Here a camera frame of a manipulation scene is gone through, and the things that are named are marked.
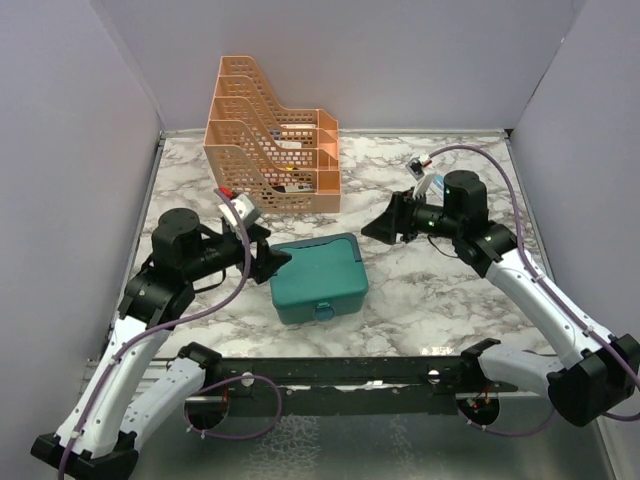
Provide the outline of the teal plastic medicine box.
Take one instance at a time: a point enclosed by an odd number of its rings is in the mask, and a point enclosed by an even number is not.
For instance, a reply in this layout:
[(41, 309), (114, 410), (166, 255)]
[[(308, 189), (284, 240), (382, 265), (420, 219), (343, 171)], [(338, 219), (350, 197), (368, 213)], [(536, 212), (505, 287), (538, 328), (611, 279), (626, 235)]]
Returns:
[(277, 244), (291, 260), (270, 279), (272, 304), (285, 325), (359, 312), (369, 282), (352, 233)]

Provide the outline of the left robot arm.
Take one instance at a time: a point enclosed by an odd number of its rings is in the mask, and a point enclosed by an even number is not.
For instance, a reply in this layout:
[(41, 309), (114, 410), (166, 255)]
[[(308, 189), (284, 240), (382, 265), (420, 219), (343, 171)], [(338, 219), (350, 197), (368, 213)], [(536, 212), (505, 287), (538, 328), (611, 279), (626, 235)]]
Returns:
[(195, 282), (236, 266), (241, 280), (264, 283), (291, 260), (272, 248), (260, 214), (239, 200), (224, 205), (214, 232), (192, 210), (166, 211), (152, 233), (152, 251), (125, 286), (107, 348), (76, 406), (53, 433), (36, 438), (35, 458), (59, 478), (128, 479), (150, 435), (192, 394), (225, 391), (239, 381), (223, 375), (220, 354), (195, 342), (183, 347), (164, 375), (136, 390), (185, 311)]

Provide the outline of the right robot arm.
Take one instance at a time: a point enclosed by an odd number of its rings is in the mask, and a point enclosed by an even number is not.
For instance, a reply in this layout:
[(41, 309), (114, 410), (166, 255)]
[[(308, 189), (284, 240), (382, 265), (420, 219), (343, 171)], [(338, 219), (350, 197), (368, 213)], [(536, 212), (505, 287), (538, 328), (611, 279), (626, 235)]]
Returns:
[(585, 426), (631, 397), (639, 370), (639, 343), (615, 336), (582, 311), (519, 250), (516, 235), (489, 217), (487, 189), (468, 170), (444, 177), (443, 203), (412, 190), (393, 193), (385, 211), (362, 235), (393, 245), (420, 234), (451, 241), (457, 257), (506, 294), (554, 351), (545, 357), (485, 340), (464, 352), (461, 383), (481, 391), (506, 382), (547, 398), (569, 423)]

